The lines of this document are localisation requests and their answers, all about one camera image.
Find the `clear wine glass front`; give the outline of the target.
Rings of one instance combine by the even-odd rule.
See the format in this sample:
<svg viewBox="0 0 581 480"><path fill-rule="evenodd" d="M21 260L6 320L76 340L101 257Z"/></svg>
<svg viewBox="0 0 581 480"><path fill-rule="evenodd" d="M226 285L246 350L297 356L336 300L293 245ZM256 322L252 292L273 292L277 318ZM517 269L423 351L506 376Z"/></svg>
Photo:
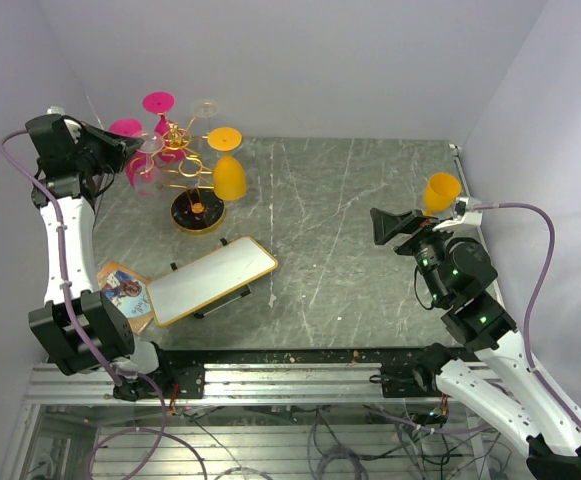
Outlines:
<svg viewBox="0 0 581 480"><path fill-rule="evenodd" d="M129 163L129 168L133 188L139 195L147 196L157 193L163 187L162 171L157 160L165 143L158 133L152 131L139 131L136 137L142 144Z"/></svg>

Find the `yellow wine glass front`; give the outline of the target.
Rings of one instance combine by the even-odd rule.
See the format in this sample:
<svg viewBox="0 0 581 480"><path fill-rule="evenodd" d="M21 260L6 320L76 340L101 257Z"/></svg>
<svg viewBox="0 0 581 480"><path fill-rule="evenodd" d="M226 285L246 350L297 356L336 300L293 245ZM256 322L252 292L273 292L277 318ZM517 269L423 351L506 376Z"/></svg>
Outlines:
<svg viewBox="0 0 581 480"><path fill-rule="evenodd" d="M451 174L433 174L423 193L423 212L434 215L448 209L461 193L460 181Z"/></svg>

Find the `yellow wine glass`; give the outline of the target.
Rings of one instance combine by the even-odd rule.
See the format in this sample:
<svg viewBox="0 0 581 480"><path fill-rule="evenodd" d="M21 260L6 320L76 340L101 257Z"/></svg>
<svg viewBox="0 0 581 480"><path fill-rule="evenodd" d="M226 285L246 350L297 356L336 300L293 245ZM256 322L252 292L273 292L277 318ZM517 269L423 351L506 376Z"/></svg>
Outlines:
<svg viewBox="0 0 581 480"><path fill-rule="evenodd" d="M246 173L232 152L242 142L241 133L232 127L219 127L209 133L207 142L220 153L212 173L215 195L223 201L239 200L247 191Z"/></svg>
<svg viewBox="0 0 581 480"><path fill-rule="evenodd" d="M434 215L448 209L461 193L460 181L451 174L433 174L423 193L423 212Z"/></svg>

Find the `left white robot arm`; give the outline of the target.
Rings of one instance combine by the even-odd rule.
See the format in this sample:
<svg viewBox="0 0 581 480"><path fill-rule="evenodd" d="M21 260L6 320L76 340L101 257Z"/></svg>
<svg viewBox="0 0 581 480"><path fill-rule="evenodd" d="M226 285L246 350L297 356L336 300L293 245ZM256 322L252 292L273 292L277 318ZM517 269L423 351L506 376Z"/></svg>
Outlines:
<svg viewBox="0 0 581 480"><path fill-rule="evenodd" d="M29 326L50 362L65 375L100 367L118 377L138 376L152 397L173 387L173 371L157 347L136 338L128 319L99 288L93 252L95 177L120 172L142 142L65 114L50 113L25 125L43 175L32 201L46 229L48 284Z"/></svg>

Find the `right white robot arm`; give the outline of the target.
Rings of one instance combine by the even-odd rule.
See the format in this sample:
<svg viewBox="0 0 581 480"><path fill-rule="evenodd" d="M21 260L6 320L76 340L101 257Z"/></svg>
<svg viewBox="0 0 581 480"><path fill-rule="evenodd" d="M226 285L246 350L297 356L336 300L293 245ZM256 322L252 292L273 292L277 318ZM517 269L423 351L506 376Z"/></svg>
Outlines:
<svg viewBox="0 0 581 480"><path fill-rule="evenodd" d="M448 332L502 382L496 387L481 379L435 343L412 369L412 387L471 409L525 455L535 478L581 479L581 408L542 370L525 334L489 294L498 273L483 245L454 236L452 223L419 210L396 215L373 208L370 216L375 244L404 236L394 251L415 260Z"/></svg>

